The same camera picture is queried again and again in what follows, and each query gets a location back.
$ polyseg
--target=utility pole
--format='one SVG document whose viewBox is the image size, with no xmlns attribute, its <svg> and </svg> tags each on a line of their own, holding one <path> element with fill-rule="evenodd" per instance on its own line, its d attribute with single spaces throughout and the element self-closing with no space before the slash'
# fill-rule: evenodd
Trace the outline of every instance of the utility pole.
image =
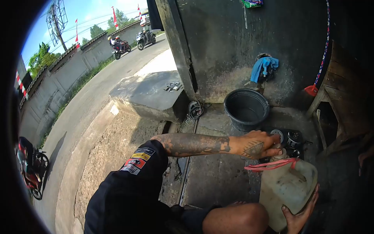
<svg viewBox="0 0 374 234">
<path fill-rule="evenodd" d="M 62 39 L 62 36 L 61 36 L 60 29 L 59 29 L 59 27 L 58 27 L 58 22 L 57 22 L 56 14 L 55 14 L 55 5 L 52 4 L 52 5 L 50 6 L 50 9 L 51 9 L 51 13 L 52 13 L 53 23 L 54 23 L 54 25 L 55 25 L 55 29 L 56 29 L 57 37 L 60 39 L 61 44 L 62 44 L 64 50 L 67 51 L 68 49 L 66 48 L 66 45 L 65 45 L 65 43 L 64 43 L 64 40 Z"/>
</svg>

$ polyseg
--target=plastic jerry can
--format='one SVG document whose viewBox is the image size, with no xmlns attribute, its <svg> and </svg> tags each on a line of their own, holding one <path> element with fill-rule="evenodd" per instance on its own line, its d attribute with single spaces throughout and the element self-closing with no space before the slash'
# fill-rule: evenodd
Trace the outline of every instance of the plastic jerry can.
<svg viewBox="0 0 374 234">
<path fill-rule="evenodd" d="M 271 162 L 289 158 L 286 150 L 283 155 L 274 156 Z M 317 184 L 317 169 L 312 164 L 299 160 L 295 168 L 288 163 L 273 170 L 264 170 L 261 176 L 260 201 L 269 213 L 269 226 L 276 232 L 286 226 L 282 205 L 286 205 L 292 214 L 302 211 Z"/>
</svg>

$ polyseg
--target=tattoo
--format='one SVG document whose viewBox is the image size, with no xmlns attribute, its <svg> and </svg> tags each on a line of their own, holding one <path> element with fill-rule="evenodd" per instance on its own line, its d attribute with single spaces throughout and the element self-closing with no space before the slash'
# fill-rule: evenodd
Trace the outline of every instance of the tattoo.
<svg viewBox="0 0 374 234">
<path fill-rule="evenodd" d="M 168 133 L 154 136 L 151 139 L 158 140 L 169 156 L 173 157 L 228 153 L 231 150 L 229 137 Z"/>
<path fill-rule="evenodd" d="M 247 145 L 243 148 L 243 156 L 246 156 L 250 159 L 259 159 L 261 157 L 261 152 L 264 147 L 264 142 L 255 140 L 248 142 Z"/>
</svg>

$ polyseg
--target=tattooed arm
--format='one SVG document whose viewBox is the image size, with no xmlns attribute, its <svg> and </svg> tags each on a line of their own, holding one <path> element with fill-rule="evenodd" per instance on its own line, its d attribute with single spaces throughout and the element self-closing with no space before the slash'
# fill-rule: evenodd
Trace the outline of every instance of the tattooed arm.
<svg viewBox="0 0 374 234">
<path fill-rule="evenodd" d="M 215 137 L 189 133 L 169 133 L 157 135 L 168 156 L 187 157 L 206 154 L 238 154 L 250 159 L 282 154 L 280 149 L 269 149 L 279 143 L 279 135 L 268 136 L 266 132 L 251 131 L 240 136 Z"/>
</svg>

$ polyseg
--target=green packet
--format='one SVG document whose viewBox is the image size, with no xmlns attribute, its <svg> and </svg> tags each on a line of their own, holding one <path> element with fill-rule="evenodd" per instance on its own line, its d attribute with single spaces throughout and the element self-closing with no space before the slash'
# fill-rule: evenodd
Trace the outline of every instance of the green packet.
<svg viewBox="0 0 374 234">
<path fill-rule="evenodd" d="M 251 8 L 251 7 L 259 7 L 261 6 L 260 4 L 255 4 L 255 3 L 249 3 L 244 0 L 242 0 L 243 4 L 245 5 L 246 8 Z"/>
</svg>

